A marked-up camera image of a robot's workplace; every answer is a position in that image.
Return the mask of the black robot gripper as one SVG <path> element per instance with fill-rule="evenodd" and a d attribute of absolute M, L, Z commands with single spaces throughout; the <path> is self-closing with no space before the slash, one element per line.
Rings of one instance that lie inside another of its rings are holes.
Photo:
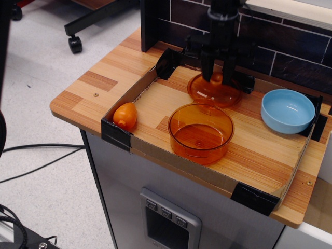
<path fill-rule="evenodd" d="M 236 66 L 236 60 L 254 55 L 257 42 L 251 38 L 237 36 L 237 21 L 211 21 L 210 31 L 204 34 L 188 35 L 184 54 L 201 60 L 202 76 L 211 80 L 214 61 L 224 61 L 223 85 L 229 85 Z"/>

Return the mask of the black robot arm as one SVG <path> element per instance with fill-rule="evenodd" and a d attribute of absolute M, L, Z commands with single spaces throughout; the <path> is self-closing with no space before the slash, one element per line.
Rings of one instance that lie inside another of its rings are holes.
<path fill-rule="evenodd" d="M 235 34 L 239 9 L 244 5 L 245 1 L 211 1 L 207 11 L 210 31 L 186 38 L 184 53 L 200 60 L 202 77 L 207 82 L 211 81 L 215 60 L 224 62 L 223 83 L 229 83 L 238 58 L 250 58 L 254 55 L 256 42 L 239 38 Z"/>

